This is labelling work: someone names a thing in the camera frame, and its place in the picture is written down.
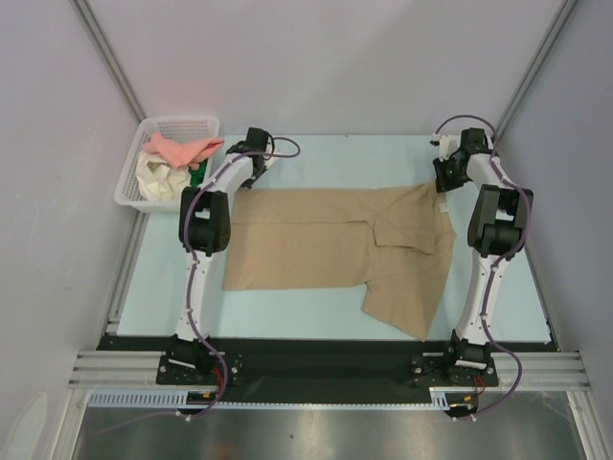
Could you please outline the beige t shirt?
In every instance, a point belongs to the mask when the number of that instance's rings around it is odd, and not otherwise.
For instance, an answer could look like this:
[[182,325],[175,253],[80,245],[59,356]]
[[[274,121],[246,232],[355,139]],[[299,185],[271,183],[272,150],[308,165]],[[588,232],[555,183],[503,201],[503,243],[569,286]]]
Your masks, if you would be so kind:
[[363,285],[365,313],[423,341],[443,297],[455,239],[447,198],[432,182],[239,191],[223,287]]

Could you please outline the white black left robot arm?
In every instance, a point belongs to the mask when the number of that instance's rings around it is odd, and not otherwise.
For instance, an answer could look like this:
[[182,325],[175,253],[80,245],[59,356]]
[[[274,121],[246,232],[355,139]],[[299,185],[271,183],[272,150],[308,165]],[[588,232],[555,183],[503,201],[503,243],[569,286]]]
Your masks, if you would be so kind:
[[273,136],[251,127],[208,179],[183,191],[178,236],[188,257],[186,294],[159,361],[158,384],[201,384],[210,376],[215,353],[208,342],[213,312],[208,304],[220,293],[217,281],[221,256],[231,238],[231,205],[239,189],[253,186],[269,169],[274,152]]

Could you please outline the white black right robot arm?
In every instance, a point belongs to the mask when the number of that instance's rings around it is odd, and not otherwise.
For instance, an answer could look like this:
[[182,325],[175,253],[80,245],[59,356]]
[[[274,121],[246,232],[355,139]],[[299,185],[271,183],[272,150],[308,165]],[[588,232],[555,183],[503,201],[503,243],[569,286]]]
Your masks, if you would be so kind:
[[433,161],[438,193],[472,183],[478,196],[467,228],[472,271],[465,307],[442,359],[442,374],[453,385],[470,385],[494,373],[491,324],[506,271],[526,242],[534,194],[504,171],[494,141],[480,128],[467,128],[459,139],[436,132]]

